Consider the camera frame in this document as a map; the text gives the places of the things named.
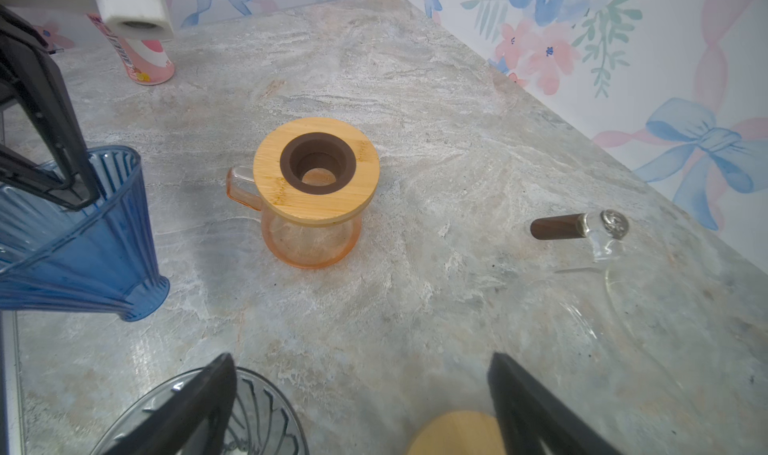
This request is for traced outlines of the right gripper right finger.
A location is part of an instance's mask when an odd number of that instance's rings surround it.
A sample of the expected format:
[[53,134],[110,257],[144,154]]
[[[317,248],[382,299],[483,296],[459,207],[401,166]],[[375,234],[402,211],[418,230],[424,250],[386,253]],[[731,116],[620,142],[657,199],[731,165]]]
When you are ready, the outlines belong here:
[[507,453],[620,454],[511,356],[493,354],[487,381]]

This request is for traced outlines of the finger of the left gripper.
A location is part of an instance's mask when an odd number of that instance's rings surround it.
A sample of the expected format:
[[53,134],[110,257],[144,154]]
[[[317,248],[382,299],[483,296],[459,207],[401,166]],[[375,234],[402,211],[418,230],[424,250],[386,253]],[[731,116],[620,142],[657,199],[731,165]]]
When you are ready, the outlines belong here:
[[31,25],[1,9],[1,108],[23,108],[58,168],[44,169],[3,147],[1,181],[68,210],[80,210],[99,198],[100,183],[49,50]]

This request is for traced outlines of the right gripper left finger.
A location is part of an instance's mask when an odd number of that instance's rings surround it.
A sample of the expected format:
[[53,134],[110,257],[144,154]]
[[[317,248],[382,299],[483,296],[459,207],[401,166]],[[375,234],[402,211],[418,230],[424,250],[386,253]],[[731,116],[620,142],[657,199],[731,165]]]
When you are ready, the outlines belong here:
[[202,369],[109,454],[219,454],[237,393],[233,357]]

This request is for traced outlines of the blue ribbed dripper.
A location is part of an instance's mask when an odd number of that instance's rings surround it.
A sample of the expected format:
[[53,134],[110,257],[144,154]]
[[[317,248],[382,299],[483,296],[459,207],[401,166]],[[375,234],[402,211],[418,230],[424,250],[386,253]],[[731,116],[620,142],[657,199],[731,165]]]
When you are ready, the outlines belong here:
[[159,272],[140,155],[89,152],[99,197],[69,211],[1,187],[1,308],[110,313],[141,320],[170,292]]

